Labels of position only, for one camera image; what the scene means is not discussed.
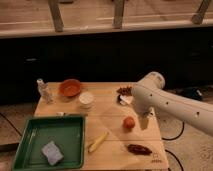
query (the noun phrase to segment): green tray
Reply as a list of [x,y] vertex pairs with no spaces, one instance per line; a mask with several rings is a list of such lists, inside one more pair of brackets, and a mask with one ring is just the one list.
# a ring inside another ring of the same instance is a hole
[[[45,171],[77,169],[82,167],[84,158],[85,117],[33,118],[27,122],[19,144],[13,171]],[[41,149],[54,141],[64,158],[55,166],[49,165]]]

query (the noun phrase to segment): small white cup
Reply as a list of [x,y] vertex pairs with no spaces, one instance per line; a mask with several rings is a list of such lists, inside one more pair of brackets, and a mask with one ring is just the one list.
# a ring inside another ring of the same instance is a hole
[[92,102],[94,101],[94,96],[90,92],[83,92],[79,96],[80,106],[82,108],[92,107]]

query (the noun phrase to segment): tomato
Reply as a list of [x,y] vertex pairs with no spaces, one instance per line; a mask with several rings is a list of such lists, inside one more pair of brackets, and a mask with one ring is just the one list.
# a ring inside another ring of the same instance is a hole
[[128,116],[123,120],[123,127],[127,129],[132,129],[135,127],[135,121],[133,117]]

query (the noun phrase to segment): black cable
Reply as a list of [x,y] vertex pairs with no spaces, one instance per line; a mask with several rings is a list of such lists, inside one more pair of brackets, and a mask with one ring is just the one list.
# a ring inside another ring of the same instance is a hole
[[177,156],[174,153],[172,153],[171,151],[169,151],[169,150],[165,150],[165,151],[167,153],[169,153],[170,155],[172,155],[177,160],[177,162],[178,162],[178,164],[179,164],[179,166],[181,168],[181,171],[184,171],[183,166],[182,166],[180,160],[177,158]]
[[180,133],[176,137],[173,137],[173,138],[162,138],[162,140],[166,140],[166,141],[176,140],[183,134],[184,129],[185,129],[185,123],[182,122],[182,129],[181,129]]
[[14,129],[20,136],[22,136],[21,132],[12,124],[12,122],[10,122],[9,119],[7,119],[6,116],[4,116],[2,113],[0,113],[0,115],[10,124],[10,126],[13,127],[13,129]]

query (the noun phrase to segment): sponge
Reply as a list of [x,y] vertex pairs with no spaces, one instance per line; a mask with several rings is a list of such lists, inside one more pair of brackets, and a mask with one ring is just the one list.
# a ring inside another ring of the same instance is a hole
[[50,141],[42,148],[42,153],[47,157],[51,166],[54,166],[63,159],[60,149],[55,145],[54,141]]

